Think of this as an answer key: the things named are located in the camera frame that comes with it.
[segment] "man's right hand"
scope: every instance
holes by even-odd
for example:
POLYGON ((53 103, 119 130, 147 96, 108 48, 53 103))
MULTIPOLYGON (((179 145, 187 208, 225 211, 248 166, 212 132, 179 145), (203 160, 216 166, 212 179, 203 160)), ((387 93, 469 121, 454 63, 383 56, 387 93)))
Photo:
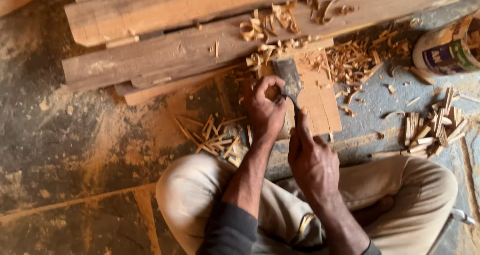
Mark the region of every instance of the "man's right hand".
POLYGON ((339 157, 320 137, 312 137, 308 111, 302 109, 298 126, 291 130, 290 163, 293 177, 310 205, 320 208, 343 202, 339 192, 339 157))

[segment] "bucket label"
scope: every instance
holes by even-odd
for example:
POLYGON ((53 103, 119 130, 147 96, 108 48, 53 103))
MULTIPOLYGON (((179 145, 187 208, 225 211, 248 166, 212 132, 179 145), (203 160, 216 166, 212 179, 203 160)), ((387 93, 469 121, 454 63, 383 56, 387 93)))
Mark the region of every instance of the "bucket label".
POLYGON ((450 43, 424 50, 423 60, 437 74, 456 74, 478 70, 463 50, 462 41, 450 43))

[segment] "foot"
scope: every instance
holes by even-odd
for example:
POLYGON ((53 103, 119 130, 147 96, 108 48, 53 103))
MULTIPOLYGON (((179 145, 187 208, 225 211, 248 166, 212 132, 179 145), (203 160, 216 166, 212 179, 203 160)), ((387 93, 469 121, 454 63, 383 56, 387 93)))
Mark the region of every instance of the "foot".
POLYGON ((394 203, 393 197, 387 195, 372 206, 354 211, 352 215, 360 226, 367 227, 375 222, 381 215, 389 212, 393 208, 394 203))

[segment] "knee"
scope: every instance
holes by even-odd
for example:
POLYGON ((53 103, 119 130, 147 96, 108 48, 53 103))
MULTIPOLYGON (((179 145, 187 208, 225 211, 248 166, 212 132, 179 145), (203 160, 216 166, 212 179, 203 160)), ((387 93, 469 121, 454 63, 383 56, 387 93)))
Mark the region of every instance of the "knee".
POLYGON ((156 186, 160 210, 164 212, 215 196, 218 187, 228 182, 234 172, 225 165, 228 164, 204 154, 175 160, 162 173, 156 186))
POLYGON ((412 180, 420 184, 421 192, 428 195, 431 203, 453 206, 459 184, 452 171, 438 163, 418 158, 409 161, 409 166, 416 171, 412 180))

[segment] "forearm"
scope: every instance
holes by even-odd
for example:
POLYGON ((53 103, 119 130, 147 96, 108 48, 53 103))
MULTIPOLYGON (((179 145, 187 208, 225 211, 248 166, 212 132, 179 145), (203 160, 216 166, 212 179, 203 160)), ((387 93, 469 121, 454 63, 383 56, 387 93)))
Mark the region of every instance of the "forearm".
POLYGON ((274 141, 256 138, 228 184, 222 202, 231 203, 258 218, 260 193, 274 141))
POLYGON ((327 202, 318 203, 311 196, 310 203, 327 235, 330 254, 363 254, 370 239, 351 215, 340 194, 327 202))

